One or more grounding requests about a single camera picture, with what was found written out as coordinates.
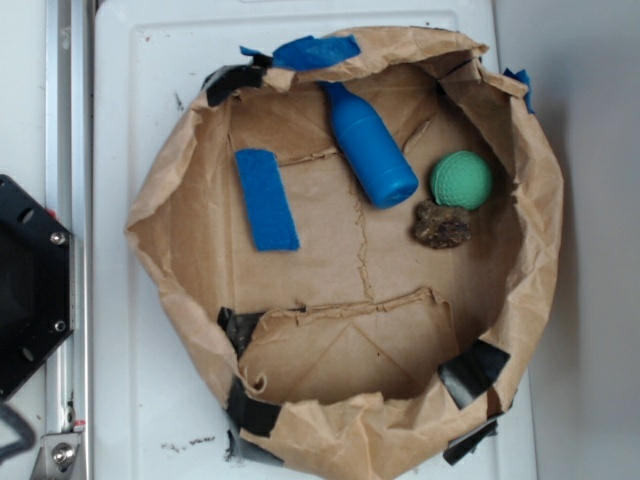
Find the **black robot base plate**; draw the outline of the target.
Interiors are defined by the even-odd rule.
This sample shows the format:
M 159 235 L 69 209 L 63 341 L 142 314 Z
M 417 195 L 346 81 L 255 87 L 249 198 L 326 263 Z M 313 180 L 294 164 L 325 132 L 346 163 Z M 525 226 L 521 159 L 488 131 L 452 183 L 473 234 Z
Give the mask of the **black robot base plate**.
M 1 176 L 1 399 L 7 401 L 72 331 L 72 234 Z

